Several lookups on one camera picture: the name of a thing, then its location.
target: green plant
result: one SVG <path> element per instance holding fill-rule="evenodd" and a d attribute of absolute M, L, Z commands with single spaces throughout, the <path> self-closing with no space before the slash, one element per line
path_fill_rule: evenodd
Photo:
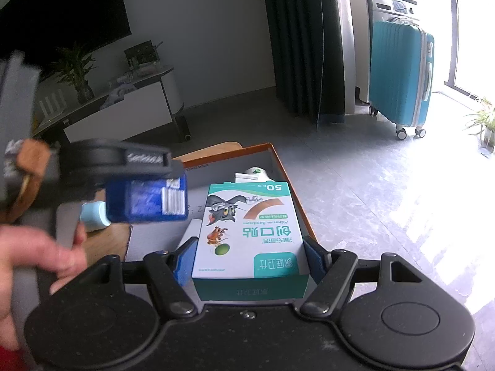
<path fill-rule="evenodd" d="M 465 129 L 468 130 L 479 126 L 480 130 L 471 135 L 479 135 L 480 141 L 482 141 L 483 129 L 486 128 L 491 132 L 495 132 L 495 107 L 486 97 L 478 99 L 478 102 L 483 108 L 475 113 L 466 115 L 466 117 L 472 117 L 472 119 L 467 122 Z"/>
<path fill-rule="evenodd" d="M 86 82 L 88 72 L 96 68 L 91 64 L 95 61 L 92 54 L 77 43 L 74 43 L 72 49 L 58 47 L 57 51 L 60 53 L 60 58 L 52 65 L 60 76 L 58 83 L 68 83 L 76 88 L 82 86 Z"/>

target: suitcase wheel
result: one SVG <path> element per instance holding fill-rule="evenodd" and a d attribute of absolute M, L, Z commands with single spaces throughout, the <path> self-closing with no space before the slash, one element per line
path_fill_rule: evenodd
<path fill-rule="evenodd" d="M 376 108 L 374 108 L 373 106 L 370 105 L 370 107 L 368 108 L 368 114 L 370 116 L 377 116 L 378 115 L 378 110 Z"/>
<path fill-rule="evenodd" d="M 401 141 L 407 138 L 407 133 L 405 132 L 405 129 L 400 129 L 397 131 L 397 138 L 399 138 Z"/>
<path fill-rule="evenodd" d="M 424 130 L 424 129 L 420 128 L 420 127 L 416 127 L 416 129 L 414 130 L 414 132 L 420 138 L 423 138 L 426 135 L 426 130 Z"/>

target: flower pot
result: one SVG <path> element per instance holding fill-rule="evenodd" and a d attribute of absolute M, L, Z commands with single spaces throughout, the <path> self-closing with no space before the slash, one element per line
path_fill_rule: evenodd
<path fill-rule="evenodd" d="M 77 101 L 79 104 L 85 104 L 95 97 L 93 90 L 88 85 L 88 81 L 84 81 L 81 85 L 74 85 L 77 92 Z"/>
<path fill-rule="evenodd" d="M 484 144 L 487 146 L 495 146 L 495 130 L 484 130 Z"/>

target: suitcase zipper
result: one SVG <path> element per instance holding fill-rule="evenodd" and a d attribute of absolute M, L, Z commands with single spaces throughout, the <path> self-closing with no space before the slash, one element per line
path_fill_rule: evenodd
<path fill-rule="evenodd" d="M 426 73 L 426 47 L 428 37 L 424 30 L 417 24 L 415 24 L 421 33 L 421 59 L 419 63 L 419 81 L 418 81 L 418 90 L 416 94 L 416 104 L 414 105 L 414 114 L 412 116 L 412 124 L 411 126 L 417 126 L 419 120 L 419 113 L 421 112 L 421 103 L 423 102 L 423 92 L 425 87 L 425 73 Z"/>

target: white and green box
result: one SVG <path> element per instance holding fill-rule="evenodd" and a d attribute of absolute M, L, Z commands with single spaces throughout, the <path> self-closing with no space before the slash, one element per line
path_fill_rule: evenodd
<path fill-rule="evenodd" d="M 212 184 L 192 278 L 203 301 L 304 296 L 309 268 L 286 182 Z"/>

